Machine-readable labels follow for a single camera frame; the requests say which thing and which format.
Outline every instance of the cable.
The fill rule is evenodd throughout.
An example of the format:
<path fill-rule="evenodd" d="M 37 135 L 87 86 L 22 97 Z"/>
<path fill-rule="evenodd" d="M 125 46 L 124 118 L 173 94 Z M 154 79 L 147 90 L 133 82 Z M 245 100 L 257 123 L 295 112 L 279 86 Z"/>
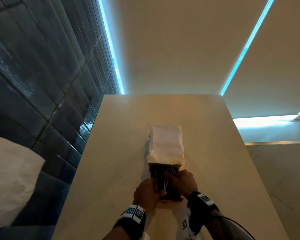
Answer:
<path fill-rule="evenodd" d="M 241 226 L 238 222 L 236 222 L 236 221 L 234 221 L 234 220 L 232 220 L 232 219 L 230 219 L 230 218 L 228 218 L 228 217 L 225 217 L 225 216 L 213 216 L 213 217 L 215 217 L 215 218 L 224 218 L 224 219 L 227 219 L 227 220 L 229 220 L 229 221 L 232 221 L 232 222 L 234 222 L 235 224 L 237 224 L 238 226 L 240 226 L 246 233 L 248 233 L 249 234 L 249 236 L 250 237 L 252 237 L 252 239 L 253 240 L 256 240 L 243 226 Z"/>

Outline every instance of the white paper bag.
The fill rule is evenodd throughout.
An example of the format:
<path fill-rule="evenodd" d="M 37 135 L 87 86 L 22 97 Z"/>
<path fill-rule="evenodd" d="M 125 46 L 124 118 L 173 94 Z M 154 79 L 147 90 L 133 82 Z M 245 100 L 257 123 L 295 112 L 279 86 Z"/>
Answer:
<path fill-rule="evenodd" d="M 149 163 L 185 162 L 180 125 L 150 125 Z"/>
<path fill-rule="evenodd" d="M 44 159 L 0 137 L 0 227 L 12 224 L 30 199 Z"/>

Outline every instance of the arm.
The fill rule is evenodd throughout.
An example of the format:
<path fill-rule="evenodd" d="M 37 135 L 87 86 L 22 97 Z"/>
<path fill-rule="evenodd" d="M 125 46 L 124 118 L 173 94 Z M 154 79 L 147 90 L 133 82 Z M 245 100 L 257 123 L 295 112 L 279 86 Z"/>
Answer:
<path fill-rule="evenodd" d="M 204 225 L 214 240 L 251 239 L 231 221 L 221 218 L 223 215 L 212 200 L 206 196 L 205 200 L 198 197 L 200 193 L 192 173 L 182 170 L 175 175 L 167 172 L 164 175 L 171 180 L 172 186 L 188 200 L 191 210 L 189 227 L 195 235 L 200 232 Z"/>
<path fill-rule="evenodd" d="M 158 191 L 155 178 L 142 181 L 133 194 L 133 205 L 144 209 L 144 215 L 141 216 L 139 223 L 132 218 L 125 217 L 125 211 L 114 228 L 103 238 L 103 240 L 134 240 L 142 236 L 146 216 L 155 209 L 160 197 L 166 194 L 165 191 Z"/>

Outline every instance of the hand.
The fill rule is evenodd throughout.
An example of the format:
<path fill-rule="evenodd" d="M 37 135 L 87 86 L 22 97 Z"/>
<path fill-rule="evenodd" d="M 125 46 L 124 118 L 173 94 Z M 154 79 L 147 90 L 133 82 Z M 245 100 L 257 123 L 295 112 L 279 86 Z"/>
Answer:
<path fill-rule="evenodd" d="M 141 206 L 147 216 L 155 209 L 160 197 L 167 192 L 165 190 L 158 191 L 158 185 L 155 178 L 143 180 L 133 194 L 133 204 Z"/>
<path fill-rule="evenodd" d="M 172 187 L 176 188 L 186 199 L 192 192 L 198 191 L 198 186 L 192 173 L 187 170 L 181 170 L 175 175 L 164 172 L 164 176 L 171 181 Z"/>

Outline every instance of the black wristband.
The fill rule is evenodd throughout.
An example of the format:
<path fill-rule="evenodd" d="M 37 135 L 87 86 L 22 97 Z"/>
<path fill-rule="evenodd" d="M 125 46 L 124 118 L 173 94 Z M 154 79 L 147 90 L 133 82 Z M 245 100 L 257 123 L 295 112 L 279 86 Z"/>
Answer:
<path fill-rule="evenodd" d="M 205 225 L 212 217 L 211 211 L 220 211 L 215 205 L 214 201 L 199 192 L 193 192 L 189 195 L 188 207 L 191 211 L 189 228 L 194 232 L 195 235 L 200 232 L 201 227 Z"/>
<path fill-rule="evenodd" d="M 113 228 L 121 226 L 128 234 L 131 240 L 138 240 L 142 237 L 143 230 L 146 224 L 146 214 L 140 206 L 131 205 L 128 210 L 125 210 L 120 219 Z"/>

